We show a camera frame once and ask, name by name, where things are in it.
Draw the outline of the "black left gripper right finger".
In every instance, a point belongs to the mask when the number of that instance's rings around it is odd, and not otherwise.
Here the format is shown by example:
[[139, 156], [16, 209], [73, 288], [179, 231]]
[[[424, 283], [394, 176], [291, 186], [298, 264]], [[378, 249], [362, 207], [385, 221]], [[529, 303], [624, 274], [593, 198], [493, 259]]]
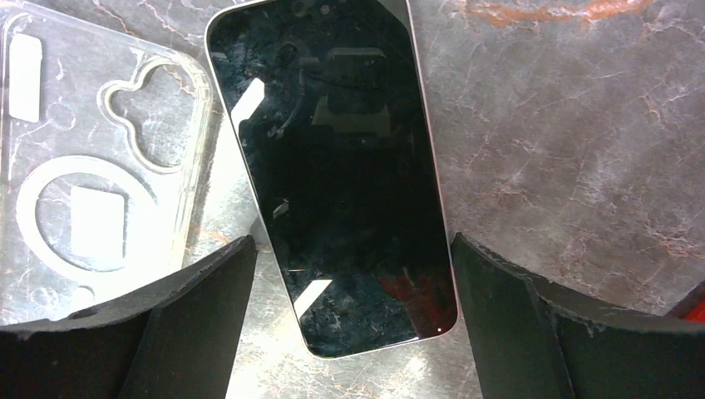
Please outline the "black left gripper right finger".
[[703, 397], [701, 323], [592, 298], [461, 234], [451, 255], [483, 397]]

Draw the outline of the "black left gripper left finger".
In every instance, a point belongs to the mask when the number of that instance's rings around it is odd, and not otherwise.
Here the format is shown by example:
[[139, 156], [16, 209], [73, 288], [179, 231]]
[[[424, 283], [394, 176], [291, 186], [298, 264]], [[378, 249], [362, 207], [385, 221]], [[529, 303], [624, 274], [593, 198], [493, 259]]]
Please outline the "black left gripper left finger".
[[244, 236], [61, 320], [3, 327], [2, 397], [224, 397], [257, 255]]

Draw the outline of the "clear magsafe phone case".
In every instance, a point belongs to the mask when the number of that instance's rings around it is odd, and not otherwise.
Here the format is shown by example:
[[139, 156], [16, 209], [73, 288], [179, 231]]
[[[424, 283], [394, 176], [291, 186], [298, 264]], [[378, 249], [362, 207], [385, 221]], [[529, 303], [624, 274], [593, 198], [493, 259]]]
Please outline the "clear magsafe phone case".
[[182, 269], [212, 108], [192, 57], [2, 2], [2, 325], [61, 319]]

